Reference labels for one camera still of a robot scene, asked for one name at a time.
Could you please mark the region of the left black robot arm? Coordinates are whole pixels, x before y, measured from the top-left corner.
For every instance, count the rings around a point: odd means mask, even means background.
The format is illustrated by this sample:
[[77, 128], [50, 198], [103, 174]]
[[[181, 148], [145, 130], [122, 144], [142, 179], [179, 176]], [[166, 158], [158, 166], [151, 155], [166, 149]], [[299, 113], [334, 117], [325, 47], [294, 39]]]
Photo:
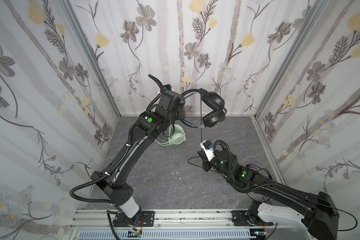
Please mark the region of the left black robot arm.
[[128, 131], [128, 139], [114, 160], [105, 169], [94, 172], [91, 180], [108, 197], [104, 202], [122, 212], [129, 225], [137, 225], [142, 210], [133, 197], [133, 188], [126, 181], [144, 151], [177, 120], [185, 118], [185, 98], [173, 91], [163, 91], [159, 102], [139, 115]]

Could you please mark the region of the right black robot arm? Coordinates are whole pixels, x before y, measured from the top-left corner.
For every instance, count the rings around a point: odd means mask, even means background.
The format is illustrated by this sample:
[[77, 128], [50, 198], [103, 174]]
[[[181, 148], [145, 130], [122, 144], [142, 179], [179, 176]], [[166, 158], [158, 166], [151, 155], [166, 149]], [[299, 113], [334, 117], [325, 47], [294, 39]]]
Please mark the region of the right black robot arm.
[[293, 189], [262, 175], [259, 171], [242, 166], [229, 149], [208, 148], [198, 151], [202, 168], [214, 170], [237, 192], [256, 193], [285, 205], [299, 215], [298, 226], [318, 240], [335, 240], [338, 236], [340, 211], [324, 192], [312, 194]]

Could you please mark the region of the green white headphones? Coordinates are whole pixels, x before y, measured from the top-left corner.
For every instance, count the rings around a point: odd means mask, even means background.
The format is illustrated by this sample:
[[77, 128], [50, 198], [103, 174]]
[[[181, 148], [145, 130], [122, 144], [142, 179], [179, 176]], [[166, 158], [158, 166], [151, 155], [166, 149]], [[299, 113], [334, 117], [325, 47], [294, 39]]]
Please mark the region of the green white headphones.
[[156, 143], [160, 146], [174, 146], [180, 145], [186, 141], [186, 134], [184, 129], [178, 125], [173, 124], [168, 128], [169, 136], [164, 138], [158, 137]]

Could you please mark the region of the black blue headphones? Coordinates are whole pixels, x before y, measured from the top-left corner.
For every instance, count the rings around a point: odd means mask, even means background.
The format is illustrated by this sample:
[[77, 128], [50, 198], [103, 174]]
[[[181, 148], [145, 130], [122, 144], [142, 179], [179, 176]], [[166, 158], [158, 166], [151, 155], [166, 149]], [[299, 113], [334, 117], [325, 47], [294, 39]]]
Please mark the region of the black blue headphones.
[[186, 98], [194, 93], [200, 95], [202, 103], [205, 104], [211, 111], [201, 118], [201, 123], [199, 125], [195, 125], [186, 119], [180, 120], [182, 124], [192, 129], [204, 129], [212, 128], [225, 120], [227, 109], [225, 108], [225, 101], [220, 95], [200, 88], [186, 90], [181, 94], [181, 96]]

